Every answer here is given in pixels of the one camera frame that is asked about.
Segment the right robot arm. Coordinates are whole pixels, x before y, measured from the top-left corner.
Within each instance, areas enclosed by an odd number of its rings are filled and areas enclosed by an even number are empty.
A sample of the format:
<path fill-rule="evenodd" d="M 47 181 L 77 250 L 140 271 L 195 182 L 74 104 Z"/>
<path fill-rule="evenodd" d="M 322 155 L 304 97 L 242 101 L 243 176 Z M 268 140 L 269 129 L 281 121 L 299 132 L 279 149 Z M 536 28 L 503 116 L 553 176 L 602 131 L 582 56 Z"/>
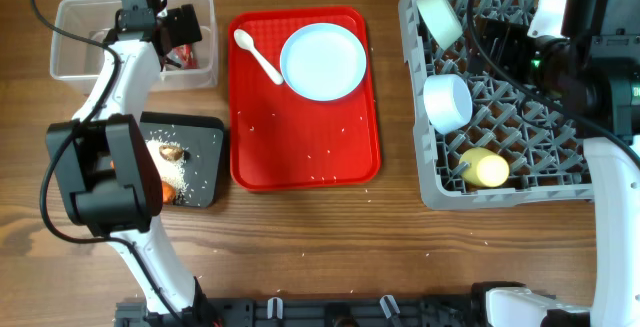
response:
<path fill-rule="evenodd" d="M 523 287 L 484 291 L 491 326 L 635 326 L 639 322 L 639 0 L 537 0 L 525 53 L 470 31 L 477 55 L 528 98 L 577 124 L 595 203 L 590 307 Z"/>

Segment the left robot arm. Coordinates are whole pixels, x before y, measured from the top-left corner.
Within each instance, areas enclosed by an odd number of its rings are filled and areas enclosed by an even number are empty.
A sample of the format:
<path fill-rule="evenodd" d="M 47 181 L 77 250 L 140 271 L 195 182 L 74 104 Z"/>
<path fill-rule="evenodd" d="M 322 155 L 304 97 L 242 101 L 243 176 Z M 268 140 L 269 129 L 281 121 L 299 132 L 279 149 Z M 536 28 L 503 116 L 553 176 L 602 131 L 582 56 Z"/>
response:
<path fill-rule="evenodd" d="M 173 249 L 160 219 L 161 178 L 139 119 L 169 52 L 200 40 L 193 8 L 121 0 L 98 43 L 103 66 L 84 105 L 49 126 L 40 188 L 45 227 L 78 245 L 111 246 L 143 290 L 151 326 L 217 326 L 220 318 Z"/>

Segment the green bowl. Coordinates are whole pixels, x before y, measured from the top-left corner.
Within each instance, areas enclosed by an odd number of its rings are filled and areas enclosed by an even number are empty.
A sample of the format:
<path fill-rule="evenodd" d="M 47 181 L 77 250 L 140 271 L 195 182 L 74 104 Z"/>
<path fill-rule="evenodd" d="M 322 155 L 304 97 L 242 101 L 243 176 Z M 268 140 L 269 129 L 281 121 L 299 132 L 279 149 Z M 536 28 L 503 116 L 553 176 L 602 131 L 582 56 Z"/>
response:
<path fill-rule="evenodd" d="M 417 0 L 416 5 L 428 31 L 443 50 L 463 35 L 461 23 L 448 0 Z"/>

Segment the brown mushroom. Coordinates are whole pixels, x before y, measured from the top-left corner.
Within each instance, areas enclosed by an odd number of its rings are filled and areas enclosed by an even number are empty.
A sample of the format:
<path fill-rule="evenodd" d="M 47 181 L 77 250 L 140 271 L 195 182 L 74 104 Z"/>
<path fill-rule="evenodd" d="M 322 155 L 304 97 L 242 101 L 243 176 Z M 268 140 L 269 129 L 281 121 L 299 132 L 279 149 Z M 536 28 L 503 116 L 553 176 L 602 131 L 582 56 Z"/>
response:
<path fill-rule="evenodd" d="M 163 144 L 158 147 L 158 153 L 162 159 L 172 163 L 178 163 L 184 159 L 185 151 L 176 145 Z"/>

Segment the white rice pile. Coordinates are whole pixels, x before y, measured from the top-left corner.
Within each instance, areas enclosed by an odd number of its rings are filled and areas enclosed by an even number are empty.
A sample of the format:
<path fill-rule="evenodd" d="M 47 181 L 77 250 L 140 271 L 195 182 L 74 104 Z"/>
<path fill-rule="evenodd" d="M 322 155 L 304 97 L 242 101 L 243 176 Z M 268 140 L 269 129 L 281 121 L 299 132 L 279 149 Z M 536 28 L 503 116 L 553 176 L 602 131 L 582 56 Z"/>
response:
<path fill-rule="evenodd" d="M 158 153 L 158 147 L 163 144 L 176 145 L 182 147 L 177 142 L 166 142 L 157 139 L 150 139 L 146 141 L 146 147 L 152 157 L 154 165 L 160 175 L 161 181 L 165 181 L 172 185 L 176 192 L 177 198 L 173 204 L 177 204 L 179 199 L 182 198 L 187 191 L 189 184 L 186 182 L 186 151 L 184 159 L 178 163 L 172 163 L 162 159 Z"/>

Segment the red snack wrapper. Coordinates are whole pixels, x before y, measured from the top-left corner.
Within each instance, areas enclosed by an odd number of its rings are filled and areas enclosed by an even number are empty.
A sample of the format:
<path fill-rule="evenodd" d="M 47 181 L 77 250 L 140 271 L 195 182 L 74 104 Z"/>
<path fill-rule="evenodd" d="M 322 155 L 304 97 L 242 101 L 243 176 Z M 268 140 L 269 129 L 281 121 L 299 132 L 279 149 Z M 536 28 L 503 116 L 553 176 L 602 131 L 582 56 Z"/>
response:
<path fill-rule="evenodd" d="M 173 48 L 166 56 L 166 63 L 178 69 L 199 68 L 192 44 L 185 44 Z"/>

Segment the white plastic spoon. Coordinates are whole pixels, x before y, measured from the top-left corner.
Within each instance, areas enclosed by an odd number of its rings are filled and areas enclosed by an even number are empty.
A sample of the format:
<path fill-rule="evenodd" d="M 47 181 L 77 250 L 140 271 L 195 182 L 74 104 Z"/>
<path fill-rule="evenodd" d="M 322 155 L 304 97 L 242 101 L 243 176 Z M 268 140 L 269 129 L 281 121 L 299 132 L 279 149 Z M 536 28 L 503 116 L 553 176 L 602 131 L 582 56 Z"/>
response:
<path fill-rule="evenodd" d="M 242 29 L 236 29 L 233 32 L 233 38 L 241 49 L 246 50 L 253 55 L 274 84 L 282 85 L 284 83 L 284 78 L 281 73 L 257 50 L 254 40 L 248 32 Z"/>

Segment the light blue plate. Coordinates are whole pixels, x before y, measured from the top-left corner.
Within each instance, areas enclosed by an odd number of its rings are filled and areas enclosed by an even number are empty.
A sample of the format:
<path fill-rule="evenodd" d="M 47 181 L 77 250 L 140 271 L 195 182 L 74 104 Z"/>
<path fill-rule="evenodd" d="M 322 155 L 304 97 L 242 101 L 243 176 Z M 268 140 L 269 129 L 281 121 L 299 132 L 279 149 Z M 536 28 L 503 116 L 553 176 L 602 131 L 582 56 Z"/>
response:
<path fill-rule="evenodd" d="M 329 102 L 354 92 L 364 80 L 367 56 L 356 35 L 332 23 L 313 23 L 295 31 L 284 43 L 280 70 L 299 96 Z"/>

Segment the yellow cup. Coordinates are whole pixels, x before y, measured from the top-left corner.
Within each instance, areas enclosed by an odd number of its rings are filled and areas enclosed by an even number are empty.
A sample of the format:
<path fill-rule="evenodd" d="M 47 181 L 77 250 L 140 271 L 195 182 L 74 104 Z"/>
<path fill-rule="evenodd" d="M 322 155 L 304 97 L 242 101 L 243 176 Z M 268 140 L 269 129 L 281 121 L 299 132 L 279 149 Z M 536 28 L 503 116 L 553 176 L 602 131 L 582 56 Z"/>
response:
<path fill-rule="evenodd" d="M 462 179 L 478 187 L 498 187 L 502 185 L 510 174 L 508 162 L 491 150 L 476 147 L 464 152 L 460 157 L 461 163 L 468 167 L 461 173 Z"/>

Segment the orange carrot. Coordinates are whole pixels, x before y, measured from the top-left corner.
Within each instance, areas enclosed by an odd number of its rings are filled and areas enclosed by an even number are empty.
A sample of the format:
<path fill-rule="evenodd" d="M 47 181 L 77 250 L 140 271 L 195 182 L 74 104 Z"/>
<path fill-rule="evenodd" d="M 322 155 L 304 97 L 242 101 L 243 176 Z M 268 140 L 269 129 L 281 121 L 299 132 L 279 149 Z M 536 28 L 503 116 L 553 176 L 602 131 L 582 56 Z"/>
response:
<path fill-rule="evenodd" d="M 175 188 L 169 183 L 162 182 L 162 201 L 164 204 L 171 205 L 177 198 L 177 192 Z"/>

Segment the light blue bowl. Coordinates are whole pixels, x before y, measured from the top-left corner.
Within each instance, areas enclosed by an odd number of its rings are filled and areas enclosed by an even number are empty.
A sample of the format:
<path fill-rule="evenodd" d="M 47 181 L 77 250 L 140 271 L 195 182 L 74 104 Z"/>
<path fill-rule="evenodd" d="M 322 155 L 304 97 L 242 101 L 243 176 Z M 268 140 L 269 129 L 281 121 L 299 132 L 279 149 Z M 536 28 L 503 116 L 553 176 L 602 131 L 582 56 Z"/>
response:
<path fill-rule="evenodd" d="M 440 134 L 464 127 L 473 115 L 467 83 L 455 74 L 429 76 L 424 83 L 423 100 L 429 121 Z"/>

